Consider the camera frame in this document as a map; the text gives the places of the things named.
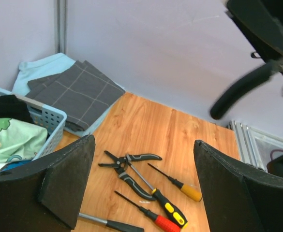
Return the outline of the light blue folded cloth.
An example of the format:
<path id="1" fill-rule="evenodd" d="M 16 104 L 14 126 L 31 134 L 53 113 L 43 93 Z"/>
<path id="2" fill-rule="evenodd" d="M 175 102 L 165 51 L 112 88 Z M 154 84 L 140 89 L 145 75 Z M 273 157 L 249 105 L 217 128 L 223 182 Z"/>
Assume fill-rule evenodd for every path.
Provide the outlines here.
<path id="1" fill-rule="evenodd" d="M 40 78 L 47 77 L 47 76 L 54 75 L 54 74 L 62 73 L 65 70 L 72 67 L 75 62 L 76 62 L 75 60 L 69 58 L 67 55 L 63 53 L 57 53 L 55 55 L 51 55 L 49 57 L 40 59 L 38 61 L 21 62 L 19 64 L 19 73 L 18 73 L 17 79 L 13 86 L 13 92 L 26 96 L 30 91 L 30 88 L 28 86 L 29 81 L 40 79 Z M 79 137 L 82 137 L 89 133 L 93 133 L 98 128 L 98 126 L 102 123 L 108 111 L 111 109 L 111 107 L 114 104 L 112 104 L 94 122 L 94 124 L 90 126 L 90 128 L 85 130 L 84 132 L 74 132 L 68 129 L 66 126 L 65 126 L 65 130 Z"/>

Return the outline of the red handled screwdriver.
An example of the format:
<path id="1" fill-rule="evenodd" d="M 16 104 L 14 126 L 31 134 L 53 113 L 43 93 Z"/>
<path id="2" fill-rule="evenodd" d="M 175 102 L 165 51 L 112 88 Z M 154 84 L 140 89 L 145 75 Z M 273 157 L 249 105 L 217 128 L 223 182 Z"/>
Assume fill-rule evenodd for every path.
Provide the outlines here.
<path id="1" fill-rule="evenodd" d="M 117 195 L 119 195 L 121 198 L 125 199 L 126 201 L 128 201 L 129 203 L 131 203 L 132 205 L 134 205 L 139 211 L 141 211 L 146 217 L 148 217 L 149 219 L 151 219 L 154 224 L 159 227 L 161 230 L 163 230 L 164 232 L 180 232 L 180 227 L 177 226 L 175 223 L 173 223 L 172 221 L 170 221 L 169 219 L 158 215 L 154 212 L 152 212 L 149 209 L 146 209 L 142 206 L 137 205 L 136 203 L 134 203 L 133 201 L 131 201 L 130 199 L 128 199 L 127 197 L 125 197 L 124 195 L 122 195 L 121 193 L 119 193 L 118 191 L 114 191 Z"/>

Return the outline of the black handled claw hammer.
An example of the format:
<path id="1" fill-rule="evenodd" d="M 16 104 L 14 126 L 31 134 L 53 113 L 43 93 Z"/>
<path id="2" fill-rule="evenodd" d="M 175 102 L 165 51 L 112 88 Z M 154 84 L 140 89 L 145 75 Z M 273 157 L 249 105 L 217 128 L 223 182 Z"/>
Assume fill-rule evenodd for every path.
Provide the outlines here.
<path id="1" fill-rule="evenodd" d="M 90 215 L 83 214 L 83 213 L 79 213 L 79 217 L 101 223 L 105 225 L 106 227 L 112 228 L 120 232 L 144 232 L 144 229 L 141 227 L 133 226 L 133 225 L 126 224 L 126 223 L 121 223 L 118 221 L 102 219 L 99 217 L 94 217 L 94 216 L 90 216 Z"/>

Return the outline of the black yellow screwdriver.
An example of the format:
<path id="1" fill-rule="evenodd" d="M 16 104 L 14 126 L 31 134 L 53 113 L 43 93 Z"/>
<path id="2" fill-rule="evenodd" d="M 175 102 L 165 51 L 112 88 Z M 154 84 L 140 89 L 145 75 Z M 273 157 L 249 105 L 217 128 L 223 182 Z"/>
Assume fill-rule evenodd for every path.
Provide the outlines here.
<path id="1" fill-rule="evenodd" d="M 130 155 L 126 154 L 125 158 L 127 159 L 128 165 L 139 175 L 139 177 L 148 185 L 151 189 L 151 195 L 158 201 L 160 206 L 164 209 L 167 217 L 178 225 L 181 229 L 184 229 L 187 226 L 188 220 L 184 216 L 184 214 L 176 207 L 173 203 L 171 203 L 158 188 L 153 187 L 144 177 L 143 175 L 131 164 L 132 161 L 143 161 L 143 160 L 162 160 L 162 158 L 158 155 L 152 153 L 140 154 L 140 155 Z"/>

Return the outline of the blue plastic basket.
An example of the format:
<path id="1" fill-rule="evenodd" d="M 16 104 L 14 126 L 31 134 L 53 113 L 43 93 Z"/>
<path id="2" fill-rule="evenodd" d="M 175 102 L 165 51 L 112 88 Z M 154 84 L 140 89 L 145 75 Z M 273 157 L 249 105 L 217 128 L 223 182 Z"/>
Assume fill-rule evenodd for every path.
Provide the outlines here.
<path id="1" fill-rule="evenodd" d="M 67 118 L 66 113 L 39 101 L 0 88 L 0 96 L 11 94 L 15 95 L 19 100 L 25 102 L 28 106 L 28 110 L 33 122 L 38 126 L 46 128 L 48 131 L 48 139 L 39 152 L 35 155 L 33 160 L 52 153 L 62 140 L 63 130 Z"/>

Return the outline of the grey checked folded cloth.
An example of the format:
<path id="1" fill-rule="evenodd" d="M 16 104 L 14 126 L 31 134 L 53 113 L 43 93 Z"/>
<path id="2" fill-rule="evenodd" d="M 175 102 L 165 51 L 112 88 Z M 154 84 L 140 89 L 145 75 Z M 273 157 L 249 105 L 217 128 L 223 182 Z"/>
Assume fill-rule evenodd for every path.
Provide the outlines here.
<path id="1" fill-rule="evenodd" d="M 84 132 L 123 94 L 124 89 L 88 61 L 76 61 L 62 73 L 28 82 L 28 98 L 67 115 L 66 127 Z"/>

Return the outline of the green patterned cloth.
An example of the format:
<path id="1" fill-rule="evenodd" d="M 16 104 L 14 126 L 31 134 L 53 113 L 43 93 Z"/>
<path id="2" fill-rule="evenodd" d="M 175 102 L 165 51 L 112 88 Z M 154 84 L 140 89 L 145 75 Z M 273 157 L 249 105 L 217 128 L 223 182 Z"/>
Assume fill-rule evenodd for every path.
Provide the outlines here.
<path id="1" fill-rule="evenodd" d="M 13 118 L 0 118 L 0 171 L 10 163 L 32 160 L 47 137 L 46 128 Z"/>

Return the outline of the small black handled pliers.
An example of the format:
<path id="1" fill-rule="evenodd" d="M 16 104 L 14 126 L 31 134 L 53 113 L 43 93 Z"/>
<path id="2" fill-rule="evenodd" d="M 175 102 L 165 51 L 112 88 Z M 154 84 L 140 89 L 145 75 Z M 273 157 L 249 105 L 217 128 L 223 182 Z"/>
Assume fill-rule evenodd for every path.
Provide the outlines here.
<path id="1" fill-rule="evenodd" d="M 240 98 L 269 81 L 277 73 L 283 75 L 283 57 L 266 62 L 233 83 L 213 104 L 209 111 L 210 116 L 215 120 L 221 119 Z"/>

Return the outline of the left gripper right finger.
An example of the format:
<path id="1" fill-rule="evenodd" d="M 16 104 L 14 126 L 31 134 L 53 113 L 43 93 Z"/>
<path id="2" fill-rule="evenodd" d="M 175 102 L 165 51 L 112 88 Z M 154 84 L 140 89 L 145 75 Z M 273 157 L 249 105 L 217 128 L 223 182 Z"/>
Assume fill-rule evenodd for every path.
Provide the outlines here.
<path id="1" fill-rule="evenodd" d="M 212 232 L 283 232 L 283 178 L 234 159 L 202 140 L 194 161 Z"/>

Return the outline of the orange handled screwdriver right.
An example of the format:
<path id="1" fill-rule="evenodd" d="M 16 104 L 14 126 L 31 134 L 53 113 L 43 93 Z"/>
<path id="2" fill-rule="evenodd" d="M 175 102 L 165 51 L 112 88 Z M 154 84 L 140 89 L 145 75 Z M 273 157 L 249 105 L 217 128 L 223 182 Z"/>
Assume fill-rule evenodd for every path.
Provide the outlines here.
<path id="1" fill-rule="evenodd" d="M 161 170 L 159 170 L 158 168 L 154 167 L 153 165 L 151 165 L 150 163 L 148 163 L 148 165 L 153 168 L 154 170 L 158 171 L 159 173 L 161 173 L 162 175 L 164 175 L 173 185 L 175 185 L 182 193 L 184 193 L 186 196 L 188 196 L 189 198 L 191 198 L 192 200 L 194 200 L 195 202 L 200 202 L 203 198 L 202 193 L 200 191 L 198 191 L 197 189 L 193 188 L 192 186 L 189 186 L 187 184 L 184 184 L 180 181 L 178 181 L 175 178 L 172 178 L 171 176 L 165 174 L 164 172 L 162 172 Z"/>

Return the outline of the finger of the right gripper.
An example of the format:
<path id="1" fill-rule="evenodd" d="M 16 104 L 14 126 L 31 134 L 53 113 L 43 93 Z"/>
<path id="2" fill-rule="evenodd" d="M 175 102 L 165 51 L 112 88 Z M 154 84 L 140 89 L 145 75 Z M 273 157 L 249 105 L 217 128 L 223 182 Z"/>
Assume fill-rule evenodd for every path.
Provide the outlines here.
<path id="1" fill-rule="evenodd" d="M 228 0 L 225 5 L 263 61 L 283 58 L 283 0 Z"/>

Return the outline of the black cloth in basket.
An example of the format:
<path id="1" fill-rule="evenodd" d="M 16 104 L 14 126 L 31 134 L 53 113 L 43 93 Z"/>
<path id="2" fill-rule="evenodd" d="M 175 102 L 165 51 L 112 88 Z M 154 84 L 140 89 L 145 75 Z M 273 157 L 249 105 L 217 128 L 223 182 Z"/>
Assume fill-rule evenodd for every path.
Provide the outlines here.
<path id="1" fill-rule="evenodd" d="M 0 118 L 13 118 L 33 123 L 27 104 L 15 95 L 0 96 Z"/>

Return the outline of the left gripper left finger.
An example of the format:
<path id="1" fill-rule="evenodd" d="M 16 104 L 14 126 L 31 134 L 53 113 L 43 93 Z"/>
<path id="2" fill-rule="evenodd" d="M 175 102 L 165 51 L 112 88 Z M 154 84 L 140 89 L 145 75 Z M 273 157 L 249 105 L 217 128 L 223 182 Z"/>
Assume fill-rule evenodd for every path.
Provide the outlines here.
<path id="1" fill-rule="evenodd" d="M 93 135 L 0 173 L 0 232 L 75 229 L 95 151 Z"/>

